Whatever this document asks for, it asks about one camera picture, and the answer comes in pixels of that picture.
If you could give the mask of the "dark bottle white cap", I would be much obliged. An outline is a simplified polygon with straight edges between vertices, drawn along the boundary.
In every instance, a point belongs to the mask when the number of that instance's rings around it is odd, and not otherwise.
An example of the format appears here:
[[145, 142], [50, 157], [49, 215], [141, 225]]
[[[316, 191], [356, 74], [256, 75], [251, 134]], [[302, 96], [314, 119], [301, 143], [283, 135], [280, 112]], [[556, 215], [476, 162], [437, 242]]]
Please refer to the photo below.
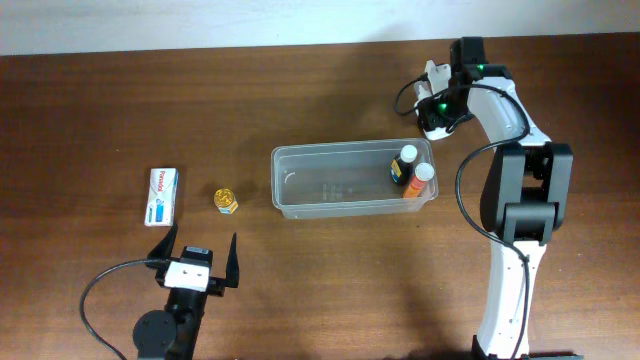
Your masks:
[[393, 158], [390, 165], [390, 175], [393, 182], [399, 186], [405, 186], [412, 176], [418, 150], [414, 145], [405, 145]]

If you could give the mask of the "white spray bottle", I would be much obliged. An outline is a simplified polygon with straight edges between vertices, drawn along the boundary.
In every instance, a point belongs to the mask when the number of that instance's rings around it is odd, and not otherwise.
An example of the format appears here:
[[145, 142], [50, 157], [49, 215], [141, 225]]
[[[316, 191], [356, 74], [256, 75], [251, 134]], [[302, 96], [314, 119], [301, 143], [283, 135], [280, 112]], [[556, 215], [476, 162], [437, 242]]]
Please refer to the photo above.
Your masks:
[[451, 126], [454, 123], [450, 111], [452, 107], [446, 99], [432, 96], [428, 81], [419, 81], [414, 85], [417, 96], [415, 113], [417, 123], [425, 137], [429, 141], [436, 141], [448, 137], [451, 134]]

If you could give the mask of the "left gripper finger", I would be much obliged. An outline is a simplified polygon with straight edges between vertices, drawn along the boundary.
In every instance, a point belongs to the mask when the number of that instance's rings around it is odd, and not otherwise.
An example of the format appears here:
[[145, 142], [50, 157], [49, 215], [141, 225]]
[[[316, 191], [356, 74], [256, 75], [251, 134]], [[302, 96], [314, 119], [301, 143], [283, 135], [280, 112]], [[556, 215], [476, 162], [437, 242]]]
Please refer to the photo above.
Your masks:
[[225, 286], [227, 288], [237, 288], [240, 279], [240, 267], [237, 254], [237, 234], [232, 236], [226, 268], [225, 268]]
[[167, 266], [171, 262], [177, 233], [178, 224], [174, 223], [164, 238], [148, 253], [147, 266]]

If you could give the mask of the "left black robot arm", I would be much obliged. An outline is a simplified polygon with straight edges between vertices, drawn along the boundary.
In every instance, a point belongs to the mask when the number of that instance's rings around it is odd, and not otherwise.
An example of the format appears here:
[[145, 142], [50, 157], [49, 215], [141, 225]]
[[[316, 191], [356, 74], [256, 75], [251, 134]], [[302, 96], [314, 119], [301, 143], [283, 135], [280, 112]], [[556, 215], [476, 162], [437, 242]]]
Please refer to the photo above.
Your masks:
[[225, 276], [220, 278], [211, 275], [214, 254], [209, 249], [186, 246], [180, 256], [172, 255], [177, 232], [178, 226], [172, 225], [147, 255], [156, 282], [169, 295], [163, 309], [145, 313], [134, 326], [132, 339], [139, 359], [191, 359], [207, 299], [239, 286], [236, 236], [231, 239]]

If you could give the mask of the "orange tube white cap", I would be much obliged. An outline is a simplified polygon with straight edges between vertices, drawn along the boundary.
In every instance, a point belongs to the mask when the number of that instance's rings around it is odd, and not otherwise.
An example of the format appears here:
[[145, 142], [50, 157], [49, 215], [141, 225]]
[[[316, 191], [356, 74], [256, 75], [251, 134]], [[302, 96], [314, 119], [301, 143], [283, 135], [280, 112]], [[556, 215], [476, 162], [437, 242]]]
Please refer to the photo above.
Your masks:
[[434, 175], [435, 170], [431, 164], [419, 163], [415, 167], [413, 176], [403, 192], [403, 197], [405, 199], [419, 197]]

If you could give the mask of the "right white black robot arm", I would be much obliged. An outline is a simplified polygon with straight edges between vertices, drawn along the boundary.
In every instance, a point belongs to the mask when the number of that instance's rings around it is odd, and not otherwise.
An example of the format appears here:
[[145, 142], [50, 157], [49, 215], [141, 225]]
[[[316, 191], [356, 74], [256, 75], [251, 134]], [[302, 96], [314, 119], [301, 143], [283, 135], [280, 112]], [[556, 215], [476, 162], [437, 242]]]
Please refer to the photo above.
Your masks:
[[573, 165], [569, 145], [533, 122], [510, 71], [491, 64], [480, 37], [450, 46], [450, 61], [428, 62], [414, 86], [414, 110], [435, 141], [477, 119], [494, 153], [473, 228], [491, 245], [488, 296], [473, 337], [475, 359], [528, 359], [528, 319], [539, 264], [564, 221]]

